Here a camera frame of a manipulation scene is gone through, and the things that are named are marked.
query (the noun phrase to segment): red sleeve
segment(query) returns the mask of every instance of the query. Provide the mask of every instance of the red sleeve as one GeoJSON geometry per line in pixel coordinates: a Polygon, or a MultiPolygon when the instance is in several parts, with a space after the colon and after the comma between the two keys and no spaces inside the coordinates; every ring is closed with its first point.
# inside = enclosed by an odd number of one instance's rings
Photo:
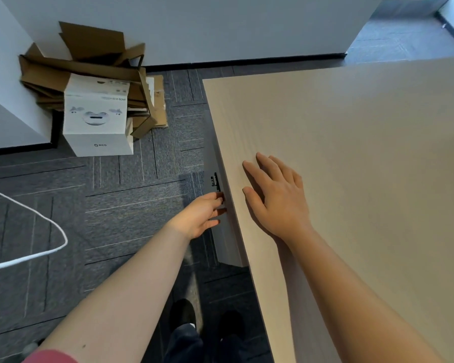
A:
{"type": "Polygon", "coordinates": [[[40,350],[30,354],[22,363],[77,363],[58,350],[40,350]]]}

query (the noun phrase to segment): floor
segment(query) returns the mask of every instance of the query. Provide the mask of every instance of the floor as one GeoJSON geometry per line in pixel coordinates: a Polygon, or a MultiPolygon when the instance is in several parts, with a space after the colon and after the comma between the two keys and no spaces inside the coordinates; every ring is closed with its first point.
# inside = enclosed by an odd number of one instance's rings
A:
{"type": "MultiPolygon", "coordinates": [[[[345,60],[305,61],[162,72],[169,128],[134,143],[134,155],[76,158],[58,149],[0,157],[0,191],[63,226],[70,244],[59,253],[0,270],[0,363],[54,329],[66,314],[126,262],[163,223],[203,192],[202,79],[305,70],[373,61],[454,56],[454,39],[435,19],[371,20],[345,60]]],[[[46,221],[0,199],[0,260],[57,247],[46,221]]],[[[272,362],[248,268],[219,264],[206,232],[192,241],[144,361],[161,362],[173,301],[194,304],[210,361],[223,311],[237,309],[248,326],[251,363],[272,362]]]]}

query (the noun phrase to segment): white cable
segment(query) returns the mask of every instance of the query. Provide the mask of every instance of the white cable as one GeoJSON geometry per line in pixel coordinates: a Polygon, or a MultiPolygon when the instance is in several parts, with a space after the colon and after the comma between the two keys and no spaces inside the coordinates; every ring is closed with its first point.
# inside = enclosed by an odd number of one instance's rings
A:
{"type": "Polygon", "coordinates": [[[51,222],[53,225],[55,225],[57,227],[57,229],[59,231],[61,231],[62,236],[64,237],[64,241],[65,241],[64,244],[62,244],[61,246],[59,246],[57,248],[54,248],[53,250],[43,251],[43,252],[39,252],[37,254],[32,254],[32,255],[28,255],[28,256],[24,256],[24,257],[19,257],[19,258],[16,258],[15,260],[10,260],[10,261],[6,261],[6,262],[0,262],[0,268],[7,268],[9,266],[17,265],[17,264],[20,264],[21,262],[29,261],[29,260],[32,260],[32,259],[37,258],[37,257],[50,255],[51,253],[57,252],[58,250],[61,250],[62,248],[67,246],[68,240],[67,240],[66,233],[62,230],[62,228],[59,226],[59,224],[57,224],[55,221],[53,221],[52,219],[46,218],[41,213],[39,213],[37,210],[34,210],[31,207],[28,207],[27,205],[21,204],[20,202],[18,202],[16,200],[14,200],[14,199],[2,194],[1,192],[0,192],[0,196],[5,197],[7,200],[10,200],[10,201],[22,206],[22,207],[25,207],[26,209],[29,209],[30,211],[33,211],[34,213],[39,215],[41,218],[47,220],[48,222],[51,222]]]}

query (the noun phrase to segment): shoe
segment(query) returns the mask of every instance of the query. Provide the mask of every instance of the shoe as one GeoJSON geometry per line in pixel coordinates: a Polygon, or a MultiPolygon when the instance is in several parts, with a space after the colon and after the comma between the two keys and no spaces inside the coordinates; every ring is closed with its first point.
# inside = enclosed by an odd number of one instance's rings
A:
{"type": "Polygon", "coordinates": [[[186,323],[196,326],[194,306],[186,299],[176,301],[170,310],[170,332],[186,323]]]}
{"type": "Polygon", "coordinates": [[[227,311],[219,322],[219,338],[222,340],[229,335],[237,335],[243,341],[245,338],[245,325],[242,315],[237,311],[227,311]]]}

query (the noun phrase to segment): left hand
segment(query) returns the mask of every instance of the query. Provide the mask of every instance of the left hand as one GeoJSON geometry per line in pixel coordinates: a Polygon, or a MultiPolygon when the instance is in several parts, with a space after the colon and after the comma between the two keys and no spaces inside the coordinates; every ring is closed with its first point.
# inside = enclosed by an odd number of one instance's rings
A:
{"type": "Polygon", "coordinates": [[[199,196],[168,223],[184,233],[189,239],[200,237],[207,229],[220,223],[211,218],[222,215],[226,209],[218,209],[224,202],[222,192],[211,192],[199,196]]]}

